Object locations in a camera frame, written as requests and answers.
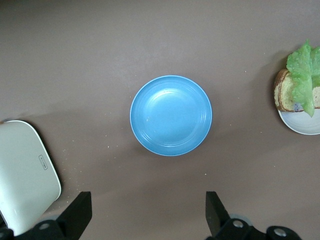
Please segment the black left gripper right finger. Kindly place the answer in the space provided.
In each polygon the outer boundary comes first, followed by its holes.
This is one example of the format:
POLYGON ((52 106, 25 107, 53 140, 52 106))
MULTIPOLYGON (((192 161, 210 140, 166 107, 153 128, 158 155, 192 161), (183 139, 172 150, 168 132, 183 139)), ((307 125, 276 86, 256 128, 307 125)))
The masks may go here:
POLYGON ((206 240, 300 240, 284 226, 270 226, 261 232, 239 217, 230 217, 215 191, 206 192, 205 218, 211 233, 206 240))

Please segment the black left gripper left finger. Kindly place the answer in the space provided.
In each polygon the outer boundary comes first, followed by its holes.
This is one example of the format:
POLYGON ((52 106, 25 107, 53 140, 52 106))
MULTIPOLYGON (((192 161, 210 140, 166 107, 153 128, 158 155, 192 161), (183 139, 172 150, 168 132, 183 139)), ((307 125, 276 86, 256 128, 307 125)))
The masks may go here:
POLYGON ((0 228, 0 240, 79 240, 92 219, 92 195, 82 191, 55 220, 44 220, 30 230, 14 236, 0 228))

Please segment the brown bread slice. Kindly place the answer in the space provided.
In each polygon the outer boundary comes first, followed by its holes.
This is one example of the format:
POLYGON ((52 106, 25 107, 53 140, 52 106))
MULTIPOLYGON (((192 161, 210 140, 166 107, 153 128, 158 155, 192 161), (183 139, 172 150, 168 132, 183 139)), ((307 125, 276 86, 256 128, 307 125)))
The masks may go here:
POLYGON ((305 112, 313 117, 320 109, 320 71, 303 80, 292 78, 288 69, 282 69, 275 78, 273 97, 279 111, 305 112))

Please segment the green lettuce leaf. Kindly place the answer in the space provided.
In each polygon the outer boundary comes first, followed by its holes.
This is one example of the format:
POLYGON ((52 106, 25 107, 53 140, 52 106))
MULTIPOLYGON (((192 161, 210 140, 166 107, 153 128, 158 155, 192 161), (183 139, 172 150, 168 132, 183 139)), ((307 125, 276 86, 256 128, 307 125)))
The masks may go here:
POLYGON ((320 87, 320 46, 312 47, 307 39, 288 55, 286 68, 293 80, 291 95, 294 102, 313 117, 316 109, 313 90, 320 87))

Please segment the blue plate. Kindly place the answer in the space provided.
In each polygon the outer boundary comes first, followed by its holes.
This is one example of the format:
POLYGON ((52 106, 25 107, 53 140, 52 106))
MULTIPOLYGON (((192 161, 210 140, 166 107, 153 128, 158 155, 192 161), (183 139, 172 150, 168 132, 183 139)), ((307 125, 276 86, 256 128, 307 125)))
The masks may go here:
POLYGON ((152 153, 174 157, 207 137, 213 110, 203 88, 179 75, 157 77, 136 93, 129 114, 135 138, 152 153))

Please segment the beige plate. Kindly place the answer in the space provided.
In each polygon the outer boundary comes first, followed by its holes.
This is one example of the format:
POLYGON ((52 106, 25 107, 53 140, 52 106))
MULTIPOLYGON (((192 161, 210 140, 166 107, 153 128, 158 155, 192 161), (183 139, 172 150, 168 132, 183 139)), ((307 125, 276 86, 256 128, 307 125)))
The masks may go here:
POLYGON ((284 124, 292 131, 302 135, 320 135, 320 109, 314 110, 313 117, 304 111, 284 112, 278 111, 284 124))

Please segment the cream white toaster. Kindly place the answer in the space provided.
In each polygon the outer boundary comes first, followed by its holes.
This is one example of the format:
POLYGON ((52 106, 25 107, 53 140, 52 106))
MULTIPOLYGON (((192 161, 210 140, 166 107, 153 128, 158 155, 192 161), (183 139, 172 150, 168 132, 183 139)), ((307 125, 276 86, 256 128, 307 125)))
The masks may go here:
POLYGON ((0 215, 14 235, 28 231, 61 192, 35 128, 21 120, 0 123, 0 215))

